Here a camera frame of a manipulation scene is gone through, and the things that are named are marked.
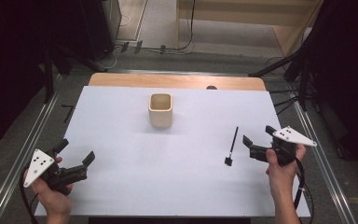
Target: gray carpet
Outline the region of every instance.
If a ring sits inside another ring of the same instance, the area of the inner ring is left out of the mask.
[[[110,71],[122,70],[157,70],[180,72],[208,72],[225,73],[226,76],[240,76],[242,74],[258,71],[265,66],[266,58],[252,58],[240,55],[218,55],[193,53],[183,55],[160,55],[153,52],[141,51],[133,54],[133,51],[117,54],[117,65]],[[62,90],[52,110],[48,122],[40,134],[36,143],[37,148],[46,149],[55,145],[65,134],[69,121],[64,123],[68,108],[64,105],[75,105],[82,87],[87,85],[92,72],[81,64],[74,64],[74,70],[70,76],[63,77]],[[282,72],[279,75],[265,76],[266,87],[269,91],[287,90],[287,84],[282,80]],[[289,99],[288,93],[271,94],[272,101],[278,103]],[[16,160],[18,153],[24,144],[28,133],[33,127],[37,116],[43,106],[44,90],[41,90],[28,104],[27,108],[16,119],[5,137],[0,141],[0,186]],[[325,153],[330,161],[339,181],[348,198],[358,198],[358,161],[344,161],[337,156],[336,145],[331,133],[326,128],[323,118],[314,112],[309,104],[309,114],[320,137],[320,144],[324,146]],[[291,127],[302,132],[302,125],[293,107],[289,107],[278,116],[282,126]],[[315,160],[313,152],[308,150],[304,160],[306,181],[310,189],[314,203],[313,223],[341,223],[339,214],[330,196],[330,192],[324,183],[321,170]],[[28,191],[29,200],[32,192]],[[358,201],[351,203],[351,209],[358,220]],[[87,223],[86,217],[72,217],[70,223]],[[18,188],[11,196],[6,210],[0,218],[0,223],[30,223],[25,208],[22,204]],[[273,218],[252,218],[252,223],[274,223]]]

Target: wooden furniture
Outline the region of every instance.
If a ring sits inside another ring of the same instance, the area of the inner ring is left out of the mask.
[[[323,0],[198,0],[194,20],[273,25],[283,55],[290,54],[315,20]],[[192,0],[176,0],[176,47],[180,19],[191,19]]]
[[[184,89],[206,89],[208,86],[215,86],[218,90],[266,90],[263,80],[258,77],[206,77],[96,73],[91,77],[89,85]]]

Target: human hand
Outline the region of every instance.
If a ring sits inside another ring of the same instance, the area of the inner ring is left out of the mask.
[[[296,145],[296,157],[301,161],[306,153],[306,148]],[[266,174],[269,177],[269,186],[271,195],[275,203],[285,199],[293,201],[293,181],[296,176],[297,164],[295,161],[280,166],[274,150],[269,149],[266,152],[269,167]]]
[[[57,163],[60,163],[61,161],[61,157],[56,158]],[[66,187],[69,190],[72,190],[73,184]],[[51,190],[46,181],[42,178],[37,178],[31,185],[31,188],[33,192],[37,194],[37,199],[43,204],[48,213],[47,223],[68,223],[72,210],[72,202],[68,196],[63,195],[58,191]]]

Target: floor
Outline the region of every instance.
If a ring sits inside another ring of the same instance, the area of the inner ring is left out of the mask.
[[[139,32],[135,31],[129,36],[137,40],[143,40],[143,47],[159,48],[160,45],[173,47],[174,36],[172,31],[174,29],[173,20],[170,17],[172,16],[174,2],[173,0],[148,0],[143,18],[139,17],[139,21],[142,21]],[[130,12],[125,11],[123,7],[122,14],[130,15]],[[110,72],[159,71],[169,74],[179,71],[193,75],[215,76],[220,74],[223,76],[243,77],[279,60],[273,57],[282,57],[278,42],[270,27],[251,25],[243,28],[247,29],[248,32],[235,36],[231,35],[230,29],[238,29],[238,24],[207,23],[195,22],[194,24],[193,41],[195,44],[189,49],[193,53],[161,55],[156,52],[141,50],[141,52],[134,54],[133,49],[129,49],[125,52],[116,51],[116,54],[110,55],[99,63],[114,65],[109,68]],[[182,24],[182,27],[186,27],[186,21],[182,21]],[[186,43],[187,35],[186,30],[181,33],[181,45]],[[222,40],[225,39],[230,39],[232,45],[222,43]],[[27,148],[51,147],[53,143],[64,136],[69,121],[64,122],[68,115],[68,108],[62,107],[62,105],[76,105],[82,87],[88,84],[92,75],[92,72],[81,64],[74,63],[73,66],[71,76],[58,76],[56,79],[56,88],[60,89],[60,92],[57,94],[54,104],[51,107],[43,105],[44,90],[41,90],[0,141],[0,199],[7,200],[5,201],[7,203],[0,204],[0,207],[6,208],[1,211],[0,223],[27,223],[29,220],[16,184],[10,185],[8,183],[8,186],[12,187],[3,187],[7,182],[10,182],[10,179],[14,182],[17,180],[16,169],[12,169],[12,167],[19,163],[19,155],[24,150]],[[285,91],[271,94],[273,103],[279,103],[291,97],[290,93],[286,92],[289,87],[282,80],[283,73],[284,68],[281,68],[273,72],[275,75],[269,74],[263,77],[268,91]],[[41,121],[43,129],[35,130],[35,122],[42,119],[39,117],[41,111],[48,111],[49,116],[42,120],[43,122]],[[318,134],[320,143],[324,146],[324,154],[334,171],[336,181],[345,193],[344,196],[348,199],[349,208],[356,220],[356,222],[352,222],[345,221],[342,218],[342,214],[338,212],[337,204],[332,198],[332,190],[326,185],[328,178],[324,175],[323,169],[317,161],[317,151],[309,150],[304,160],[304,165],[307,167],[307,183],[309,187],[306,197],[307,203],[310,210],[312,207],[314,208],[313,223],[358,223],[358,161],[344,161],[337,155],[337,146],[331,133],[328,131],[324,119],[313,109],[311,102],[309,102],[308,115],[312,120],[313,128]],[[298,117],[298,112],[294,106],[281,113],[278,119],[282,126],[290,125],[299,130],[303,129],[302,121]],[[30,133],[36,134],[36,138],[30,139]],[[27,196],[31,200],[33,193],[28,191]],[[303,222],[310,222],[310,219],[305,218]],[[88,220],[86,217],[71,217],[70,223],[82,224],[88,223]],[[271,217],[252,218],[252,223],[274,223],[274,219]]]

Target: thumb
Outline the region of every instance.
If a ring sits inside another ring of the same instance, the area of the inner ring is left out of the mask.
[[[277,158],[277,154],[275,153],[274,150],[272,149],[268,149],[266,151],[266,156],[267,156],[267,161],[269,163],[270,166],[277,166],[278,164],[278,158]]]

